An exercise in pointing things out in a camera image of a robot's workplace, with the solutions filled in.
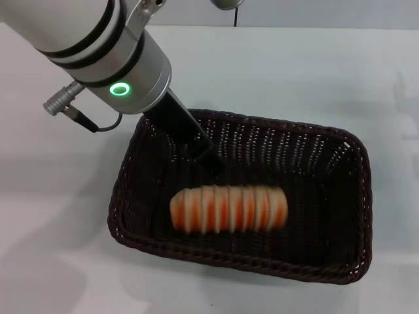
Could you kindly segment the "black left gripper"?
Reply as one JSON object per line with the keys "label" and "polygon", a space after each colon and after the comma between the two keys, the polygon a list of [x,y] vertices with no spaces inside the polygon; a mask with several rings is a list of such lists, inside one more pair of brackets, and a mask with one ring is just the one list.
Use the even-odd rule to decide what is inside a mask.
{"label": "black left gripper", "polygon": [[213,150],[211,139],[172,90],[168,90],[154,107],[145,111],[145,116],[175,143],[186,145],[189,155],[213,179],[227,170],[226,163]]}

